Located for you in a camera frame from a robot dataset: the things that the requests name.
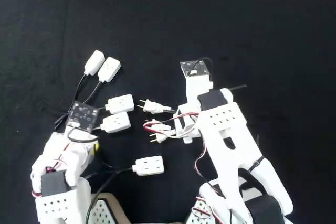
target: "robotic hand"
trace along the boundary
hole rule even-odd
[[[202,137],[204,150],[194,168],[200,174],[197,161],[208,151],[218,178],[201,186],[201,198],[196,198],[186,223],[210,224],[215,219],[221,224],[291,223],[284,216],[293,211],[292,201],[248,130],[231,91],[210,90],[209,72],[204,62],[200,63],[195,71],[194,62],[181,62],[188,103],[179,106],[175,117],[187,116],[176,118],[174,123],[185,143]],[[191,112],[198,113],[197,118],[188,115]],[[253,186],[244,188],[244,183]]]
[[[68,135],[93,142],[72,142]],[[93,149],[98,142],[95,139],[96,136],[88,132],[66,126],[63,134],[53,132],[34,162],[30,175],[32,195],[36,198],[38,221],[42,224],[85,223],[91,188],[80,175],[93,159]]]

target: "white connector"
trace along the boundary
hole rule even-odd
[[[140,106],[138,105],[138,107],[143,108],[144,112],[150,112],[152,114],[159,114],[162,112],[170,111],[172,108],[168,107],[168,106],[163,106],[162,104],[159,104],[157,102],[152,102],[150,100],[140,100],[140,102],[143,102],[145,105],[144,106]]]
[[[167,135],[163,135],[161,133],[151,134],[150,136],[155,136],[155,139],[151,140],[151,143],[158,142],[159,144],[161,144],[163,141],[165,141],[168,138],[168,135],[170,135],[170,136],[175,135],[176,130],[165,131],[165,134],[167,134]]]
[[[108,116],[103,119],[103,123],[100,125],[101,130],[107,133],[122,131],[129,127],[131,127],[131,123],[126,112]]]
[[[120,61],[108,57],[99,69],[98,77],[100,82],[110,82],[120,69]]]
[[[132,170],[139,176],[154,175],[164,172],[162,156],[137,159]]]
[[[117,114],[120,112],[129,112],[134,110],[134,102],[131,94],[122,95],[120,97],[114,97],[109,99],[105,105],[105,109],[110,113]]]
[[[172,127],[167,124],[159,123],[159,124],[153,124],[150,126],[151,129],[155,131],[164,131],[166,135],[174,135],[176,134],[176,130],[172,130]],[[165,141],[168,136],[160,134],[160,133],[154,133],[150,136],[155,136],[155,139],[151,140],[151,142],[158,142],[161,144],[163,141]]]
[[[94,51],[84,66],[84,74],[94,76],[105,61],[105,55],[101,51]]]

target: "circuit board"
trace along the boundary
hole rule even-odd
[[[91,133],[97,117],[97,108],[75,101],[68,116],[67,125]]]

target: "black fabric surface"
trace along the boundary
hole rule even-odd
[[[293,200],[290,219],[326,221],[336,182],[335,17],[335,0],[0,0],[0,222],[37,223],[29,174],[57,118],[45,103],[68,108],[95,49],[122,68],[94,106],[132,93],[175,108],[186,101],[179,61],[211,57],[215,87],[248,85],[235,100]],[[122,174],[108,191],[132,222],[184,220],[203,183],[193,170],[202,144],[150,143],[148,118],[131,112],[132,128],[101,133],[101,148],[119,167],[162,155],[165,173]],[[208,156],[200,169],[215,177]],[[91,180],[92,191],[104,179]]]

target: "black circuit board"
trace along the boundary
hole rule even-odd
[[[97,108],[75,101],[68,116],[67,125],[91,133],[97,117]]]
[[[201,60],[196,65],[195,63],[196,63],[196,60],[180,62],[182,71],[186,77],[189,76],[189,73],[191,70],[193,70],[192,76],[203,76],[203,75],[210,74],[204,61]]]

